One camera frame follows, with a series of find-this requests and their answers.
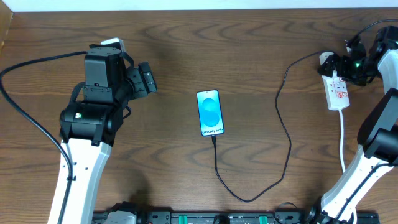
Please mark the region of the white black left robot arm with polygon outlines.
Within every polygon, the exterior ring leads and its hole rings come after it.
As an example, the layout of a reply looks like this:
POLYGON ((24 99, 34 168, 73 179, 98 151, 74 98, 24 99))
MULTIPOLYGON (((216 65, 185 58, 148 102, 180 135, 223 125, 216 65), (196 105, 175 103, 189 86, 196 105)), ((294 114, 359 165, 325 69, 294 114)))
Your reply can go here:
POLYGON ((57 141, 6 92, 6 101, 40 129, 60 151, 60 169, 49 223, 91 223, 98 187, 118 129, 130 115, 129 101, 157 90, 148 62, 139 65, 127 54, 122 40, 113 38, 84 55, 85 81, 75 85, 60 113, 57 141))

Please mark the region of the blue Galaxy smartphone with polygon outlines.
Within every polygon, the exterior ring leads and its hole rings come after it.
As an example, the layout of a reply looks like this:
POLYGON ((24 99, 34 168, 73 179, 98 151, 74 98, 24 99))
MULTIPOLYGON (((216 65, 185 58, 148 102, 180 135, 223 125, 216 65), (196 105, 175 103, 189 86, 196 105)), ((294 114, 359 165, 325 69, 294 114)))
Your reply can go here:
POLYGON ((202 136, 224 134, 224 122, 218 90, 199 91, 196 94, 202 136))

